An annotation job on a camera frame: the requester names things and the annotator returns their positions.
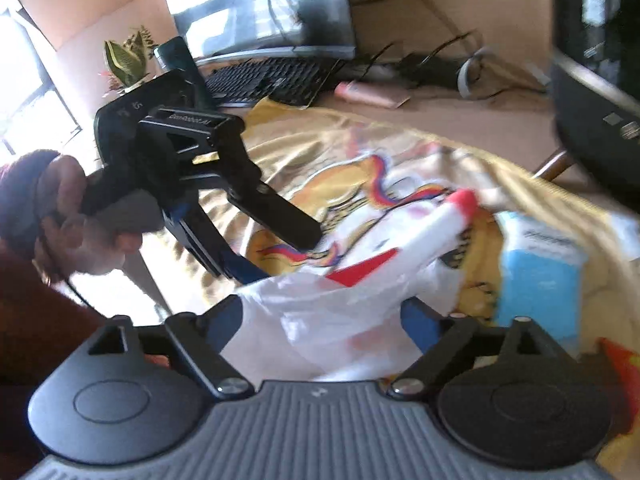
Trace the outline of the dark red sleeve forearm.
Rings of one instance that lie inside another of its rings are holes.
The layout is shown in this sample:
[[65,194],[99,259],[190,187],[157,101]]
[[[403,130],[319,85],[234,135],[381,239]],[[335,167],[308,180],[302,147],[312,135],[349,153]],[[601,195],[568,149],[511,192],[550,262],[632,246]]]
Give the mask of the dark red sleeve forearm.
[[38,181],[62,154],[38,150],[1,169],[1,475],[17,479],[40,461],[27,405],[37,387],[105,318],[55,289],[35,262],[41,235]]

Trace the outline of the person left hand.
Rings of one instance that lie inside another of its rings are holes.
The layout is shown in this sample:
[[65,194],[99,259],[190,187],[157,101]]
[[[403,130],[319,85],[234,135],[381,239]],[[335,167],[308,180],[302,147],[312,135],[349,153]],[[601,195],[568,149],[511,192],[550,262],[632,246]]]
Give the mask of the person left hand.
[[75,273],[107,274],[142,245],[140,234],[113,234],[79,212],[86,187],[84,170],[67,155],[52,160],[38,181],[41,235],[35,242],[35,262],[52,282]]

